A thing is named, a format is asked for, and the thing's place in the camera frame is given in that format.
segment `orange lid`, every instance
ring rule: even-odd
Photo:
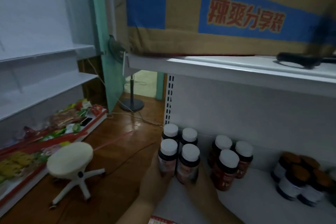
[[[314,158],[307,156],[300,156],[303,162],[306,162],[313,169],[318,169],[320,167],[320,163],[318,163]]]
[[[288,162],[288,163],[294,163],[294,164],[300,164],[301,163],[301,158],[291,152],[284,152],[282,154],[283,159]]]
[[[299,165],[292,165],[291,172],[297,179],[303,182],[308,181],[310,178],[309,172]]]
[[[332,180],[325,172],[315,169],[313,174],[315,176],[316,182],[322,186],[329,187],[332,184]]]

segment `stool seat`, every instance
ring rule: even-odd
[[[93,149],[89,144],[74,142],[52,154],[47,161],[47,168],[57,178],[68,178],[84,169],[92,158]]]

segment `stool leg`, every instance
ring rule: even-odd
[[[73,188],[77,185],[76,182],[71,181],[68,183],[68,185],[65,186],[65,188],[58,194],[57,197],[52,201],[54,205],[56,205],[61,199]]]
[[[95,176],[95,175],[101,175],[104,172],[105,172],[104,168],[103,169],[89,171],[89,172],[85,172],[84,173],[84,179],[90,178],[90,177]]]
[[[91,195],[90,195],[89,190],[88,190],[87,187],[86,187],[86,184],[85,184],[85,182],[84,182],[84,179],[80,181],[80,183],[79,183],[79,187],[81,188],[81,190],[82,190],[82,192],[83,192],[83,194],[84,194],[85,199],[89,199],[89,198],[91,197]]]

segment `stool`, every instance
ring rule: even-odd
[[[71,180],[50,203],[50,209],[56,208],[58,202],[76,185],[81,188],[85,200],[90,199],[91,195],[86,187],[85,179],[94,175],[105,175],[105,169],[84,172],[92,157],[92,147],[83,142],[74,142],[64,146],[50,156],[47,161],[48,172],[56,178]]]

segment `person's left hand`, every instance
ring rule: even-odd
[[[150,167],[142,178],[138,199],[155,208],[166,194],[171,178],[171,174],[162,177],[159,170],[158,152],[156,151]]]

